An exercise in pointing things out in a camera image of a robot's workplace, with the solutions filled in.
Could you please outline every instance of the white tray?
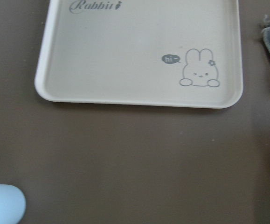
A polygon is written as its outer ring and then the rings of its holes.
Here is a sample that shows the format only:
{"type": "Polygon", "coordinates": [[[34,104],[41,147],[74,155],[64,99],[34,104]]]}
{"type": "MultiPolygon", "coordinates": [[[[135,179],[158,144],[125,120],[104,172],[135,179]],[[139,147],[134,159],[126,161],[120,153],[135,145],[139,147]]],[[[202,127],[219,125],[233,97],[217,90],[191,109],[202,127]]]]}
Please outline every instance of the white tray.
{"type": "Polygon", "coordinates": [[[238,0],[51,0],[35,87],[57,102],[232,106],[238,0]]]}

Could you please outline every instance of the bunny ear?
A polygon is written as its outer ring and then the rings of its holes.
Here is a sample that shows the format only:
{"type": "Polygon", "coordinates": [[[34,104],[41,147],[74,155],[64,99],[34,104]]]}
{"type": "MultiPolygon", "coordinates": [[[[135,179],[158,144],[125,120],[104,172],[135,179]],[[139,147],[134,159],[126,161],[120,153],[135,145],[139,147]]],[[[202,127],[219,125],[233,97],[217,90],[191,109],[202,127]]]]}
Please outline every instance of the bunny ear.
{"type": "Polygon", "coordinates": [[[200,60],[200,52],[197,49],[190,49],[186,54],[187,64],[198,62],[200,60]]]}
{"type": "Polygon", "coordinates": [[[200,60],[208,63],[209,61],[214,59],[214,54],[210,49],[203,49],[200,52],[200,60]]]}

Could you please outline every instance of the printed logo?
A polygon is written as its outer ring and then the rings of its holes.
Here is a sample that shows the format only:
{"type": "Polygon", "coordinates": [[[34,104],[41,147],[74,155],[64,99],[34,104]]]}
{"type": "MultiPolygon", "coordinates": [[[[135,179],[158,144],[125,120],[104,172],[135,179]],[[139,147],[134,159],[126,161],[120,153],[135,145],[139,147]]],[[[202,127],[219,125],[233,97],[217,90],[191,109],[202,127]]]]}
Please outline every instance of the printed logo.
{"type": "Polygon", "coordinates": [[[121,7],[122,2],[112,3],[110,1],[107,2],[89,2],[87,0],[77,0],[74,1],[70,7],[69,11],[73,14],[79,14],[84,12],[85,10],[93,10],[93,9],[104,9],[104,10],[118,10],[121,7]]]}
{"type": "Polygon", "coordinates": [[[162,61],[166,64],[180,63],[180,57],[178,55],[164,55],[162,61]]]}

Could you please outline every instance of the speech bubble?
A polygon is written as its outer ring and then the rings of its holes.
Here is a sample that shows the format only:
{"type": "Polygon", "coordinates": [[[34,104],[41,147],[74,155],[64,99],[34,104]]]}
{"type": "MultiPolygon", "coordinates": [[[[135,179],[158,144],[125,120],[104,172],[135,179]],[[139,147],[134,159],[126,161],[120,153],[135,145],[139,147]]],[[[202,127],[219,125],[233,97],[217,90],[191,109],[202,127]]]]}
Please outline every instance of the speech bubble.
{"type": "Polygon", "coordinates": [[[180,63],[180,57],[178,55],[164,55],[162,61],[166,64],[180,63]]]}

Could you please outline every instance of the rabbit illustration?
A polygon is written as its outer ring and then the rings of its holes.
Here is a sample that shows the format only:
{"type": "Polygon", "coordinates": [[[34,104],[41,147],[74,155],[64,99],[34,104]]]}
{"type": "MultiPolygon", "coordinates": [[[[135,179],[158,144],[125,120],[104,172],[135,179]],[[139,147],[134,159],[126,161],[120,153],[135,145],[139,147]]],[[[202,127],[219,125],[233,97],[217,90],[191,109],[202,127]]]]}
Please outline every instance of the rabbit illustration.
{"type": "Polygon", "coordinates": [[[190,49],[186,54],[186,63],[182,71],[183,79],[180,80],[182,86],[220,86],[219,71],[211,50],[190,49]]]}

